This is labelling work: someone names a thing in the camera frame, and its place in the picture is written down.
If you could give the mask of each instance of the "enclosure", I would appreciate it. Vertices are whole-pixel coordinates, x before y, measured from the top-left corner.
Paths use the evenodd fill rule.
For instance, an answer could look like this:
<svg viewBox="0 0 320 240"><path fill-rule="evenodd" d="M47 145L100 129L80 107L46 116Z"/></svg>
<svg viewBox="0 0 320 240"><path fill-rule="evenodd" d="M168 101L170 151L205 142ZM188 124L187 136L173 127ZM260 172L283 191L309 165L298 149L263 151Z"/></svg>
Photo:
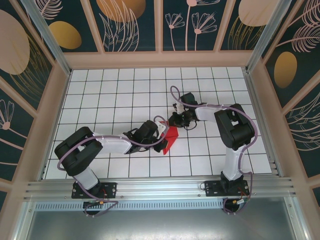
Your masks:
<svg viewBox="0 0 320 240"><path fill-rule="evenodd" d="M319 19L319 0L1 1L1 239L317 239ZM86 218L54 150L82 127L168 120L171 86L240 104L257 126L247 208L233 217L226 196L206 196L228 157L217 124L199 121L166 154L98 154L90 168L118 205Z"/></svg>

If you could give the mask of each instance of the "beige circle shape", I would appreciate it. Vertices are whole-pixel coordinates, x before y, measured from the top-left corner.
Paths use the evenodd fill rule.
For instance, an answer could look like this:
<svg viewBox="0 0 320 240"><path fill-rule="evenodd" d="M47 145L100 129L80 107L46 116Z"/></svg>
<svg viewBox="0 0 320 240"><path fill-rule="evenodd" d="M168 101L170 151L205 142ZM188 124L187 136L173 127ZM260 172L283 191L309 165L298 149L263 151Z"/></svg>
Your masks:
<svg viewBox="0 0 320 240"><path fill-rule="evenodd" d="M279 55L274 66L274 81L279 88L288 87L297 72L297 59L291 52L285 51Z"/></svg>
<svg viewBox="0 0 320 240"><path fill-rule="evenodd" d="M241 0L240 21L250 27L266 25L279 1L281 0Z"/></svg>
<svg viewBox="0 0 320 240"><path fill-rule="evenodd" d="M120 9L122 17L116 17L116 9L113 3L116 3ZM141 17L141 15L145 12L146 9L146 0L96 0L100 10L103 12L105 16L109 19L116 21L116 22L124 22L125 18L125 9L122 4L124 2L126 8L129 10L131 9L134 13L135 18Z"/></svg>
<svg viewBox="0 0 320 240"><path fill-rule="evenodd" d="M74 26L65 21L55 21L49 28L60 47L65 49L76 49L80 47L82 39L80 33Z"/></svg>
<svg viewBox="0 0 320 240"><path fill-rule="evenodd" d="M24 27L0 9L0 69L12 75L21 74L29 58L30 45Z"/></svg>

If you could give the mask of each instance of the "white grid floor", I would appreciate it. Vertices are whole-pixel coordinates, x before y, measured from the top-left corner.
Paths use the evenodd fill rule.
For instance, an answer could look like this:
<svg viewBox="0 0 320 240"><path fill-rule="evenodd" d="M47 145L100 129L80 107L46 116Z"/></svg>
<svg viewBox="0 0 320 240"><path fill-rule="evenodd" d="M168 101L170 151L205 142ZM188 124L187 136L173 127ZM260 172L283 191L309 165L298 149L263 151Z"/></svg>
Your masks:
<svg viewBox="0 0 320 240"><path fill-rule="evenodd" d="M57 169L53 149L83 126L99 134L119 135L156 115L170 117L175 103L170 93L172 85L181 94L192 92L198 103L237 102L256 119L240 67L74 70L43 178L69 178ZM98 178L219 175L226 147L217 125L198 122L194 130L179 128L178 132L178 139L166 155L153 149L130 155L99 154L90 167ZM258 134L258 141L244 157L243 171L271 173L260 131Z"/></svg>

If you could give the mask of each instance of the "dark teal wallpaper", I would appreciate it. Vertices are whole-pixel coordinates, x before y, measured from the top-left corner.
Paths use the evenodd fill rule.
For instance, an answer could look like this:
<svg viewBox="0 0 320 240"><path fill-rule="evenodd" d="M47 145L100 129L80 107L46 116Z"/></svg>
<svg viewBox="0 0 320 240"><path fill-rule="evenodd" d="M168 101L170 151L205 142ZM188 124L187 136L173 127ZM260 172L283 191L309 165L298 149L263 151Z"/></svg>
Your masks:
<svg viewBox="0 0 320 240"><path fill-rule="evenodd" d="M285 116L308 178L320 174L320 83Z"/></svg>
<svg viewBox="0 0 320 240"><path fill-rule="evenodd" d="M319 4L304 1L265 64L282 107L320 70Z"/></svg>
<svg viewBox="0 0 320 240"><path fill-rule="evenodd" d="M106 52L155 51L154 0L90 0Z"/></svg>
<svg viewBox="0 0 320 240"><path fill-rule="evenodd" d="M289 6L288 10L286 11L286 13L285 13L282 21L280 22L277 30L276 30L275 33L273 34L273 36L272 36L272 38L270 39L268 45L266 46L265 50L264 50L263 53L262 53L262 58L263 58L263 59L265 58L265 55L267 54L267 52L268 52L271 44L274 42L276 36L278 35L280 29L281 29L282 26L284 25L284 22L286 21L288 15L290 14L290 12L291 12L292 8L294 7L294 5L296 4L296 2L297 2L297 0L292 0L292 1L291 1L290 6Z"/></svg>
<svg viewBox="0 0 320 240"><path fill-rule="evenodd" d="M314 189L312 189L312 191L318 203L318 206L320 207L320 186L315 187Z"/></svg>
<svg viewBox="0 0 320 240"><path fill-rule="evenodd" d="M5 203L6 196L7 196L7 193L5 191L0 191L0 212L1 212L2 206Z"/></svg>
<svg viewBox="0 0 320 240"><path fill-rule="evenodd" d="M164 0L163 50L212 51L226 0Z"/></svg>
<svg viewBox="0 0 320 240"><path fill-rule="evenodd" d="M0 1L0 77L38 108L52 65L10 4Z"/></svg>
<svg viewBox="0 0 320 240"><path fill-rule="evenodd" d="M97 52L80 0L34 2L64 53Z"/></svg>
<svg viewBox="0 0 320 240"><path fill-rule="evenodd" d="M278 0L236 0L221 50L253 50Z"/></svg>
<svg viewBox="0 0 320 240"><path fill-rule="evenodd" d="M12 180L33 120L0 89L0 178Z"/></svg>

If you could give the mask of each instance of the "mounting plate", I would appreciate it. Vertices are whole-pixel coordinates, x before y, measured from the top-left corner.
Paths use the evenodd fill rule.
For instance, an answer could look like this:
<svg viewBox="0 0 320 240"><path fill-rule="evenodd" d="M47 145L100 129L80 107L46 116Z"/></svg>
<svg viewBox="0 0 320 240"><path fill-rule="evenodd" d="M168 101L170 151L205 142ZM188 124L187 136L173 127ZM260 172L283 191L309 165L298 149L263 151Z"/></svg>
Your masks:
<svg viewBox="0 0 320 240"><path fill-rule="evenodd" d="M241 192L237 187L229 189L228 192L225 192L221 186L219 180L216 181L205 181L203 182L204 186L202 190L205 191L205 195L207 197L228 197L228 196L241 196ZM238 186L241 190L246 194L249 195L249 187L248 182L246 180L242 180L240 185Z"/></svg>
<svg viewBox="0 0 320 240"><path fill-rule="evenodd" d="M116 182L101 182L101 188L98 194L95 196L99 199L114 199L117 193L117 183ZM85 194L81 187L74 182L72 189L72 199L91 199L90 196Z"/></svg>

